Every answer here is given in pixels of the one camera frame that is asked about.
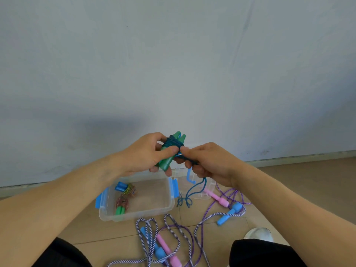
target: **green jump rope handle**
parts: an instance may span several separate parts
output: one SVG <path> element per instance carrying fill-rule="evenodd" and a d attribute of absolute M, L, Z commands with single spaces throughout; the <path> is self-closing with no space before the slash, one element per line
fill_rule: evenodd
<path fill-rule="evenodd" d="M 183 134 L 181 137 L 180 136 L 180 131 L 177 131 L 175 134 L 173 134 L 173 137 L 177 140 L 179 140 L 181 143 L 184 143 L 185 140 L 185 134 Z M 171 162 L 173 161 L 174 156 L 166 158 L 161 160 L 158 164 L 159 164 L 159 168 L 161 168 L 162 170 L 166 171 L 168 170 L 169 165 L 171 164 Z"/>

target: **white shoe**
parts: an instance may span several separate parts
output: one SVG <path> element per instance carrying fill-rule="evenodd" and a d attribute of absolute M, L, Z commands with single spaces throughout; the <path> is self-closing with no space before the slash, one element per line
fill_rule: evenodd
<path fill-rule="evenodd" d="M 246 233 L 244 239 L 259 239 L 262 241 L 273 242 L 273 237 L 269 229 L 267 228 L 254 228 Z"/>

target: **right hand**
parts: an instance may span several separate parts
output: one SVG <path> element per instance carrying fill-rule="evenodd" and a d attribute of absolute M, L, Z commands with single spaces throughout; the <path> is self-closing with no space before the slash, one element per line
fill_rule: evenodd
<path fill-rule="evenodd" d="M 236 187 L 236 177 L 245 164 L 227 150 L 212 142 L 192 149 L 182 146 L 180 152 L 185 157 L 198 161 L 199 165 L 193 165 L 193 172 L 198 177 L 211 177 L 225 187 Z M 192 167 L 189 160 L 180 159 L 177 161 L 178 164 L 183 162 L 185 162 L 187 168 Z"/>

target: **blue jump rope handle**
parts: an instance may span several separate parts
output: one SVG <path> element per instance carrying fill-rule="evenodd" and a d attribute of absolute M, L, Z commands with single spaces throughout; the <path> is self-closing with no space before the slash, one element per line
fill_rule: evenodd
<path fill-rule="evenodd" d="M 140 228 L 140 231 L 146 237 L 146 229 L 145 229 L 145 227 Z M 154 243 L 154 255 L 156 256 L 156 258 L 158 260 L 160 260 L 160 259 L 164 258 L 165 256 L 167 256 L 167 254 L 163 250 L 163 248 L 158 246 L 157 243 Z"/>
<path fill-rule="evenodd" d="M 233 205 L 233 207 L 232 207 L 232 209 L 230 210 L 230 211 L 228 211 L 228 214 L 234 214 L 234 213 L 236 213 L 236 212 L 239 212 L 241 209 L 242 209 L 242 204 L 241 203 L 239 203 L 239 202 L 236 202 L 234 205 Z M 229 218 L 230 218 L 231 216 L 229 216 L 229 215 L 224 215 L 224 216 L 222 216 L 216 223 L 219 225 L 219 226 L 221 226 L 222 224 L 224 224 L 225 222 L 226 222 L 226 220 L 228 220 Z"/>

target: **white wall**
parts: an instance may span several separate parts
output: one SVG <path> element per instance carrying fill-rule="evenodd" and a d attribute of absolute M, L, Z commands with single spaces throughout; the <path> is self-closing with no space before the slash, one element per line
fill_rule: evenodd
<path fill-rule="evenodd" d="M 245 161 L 356 149 L 356 0 L 1 0 L 0 186 L 177 130 Z"/>

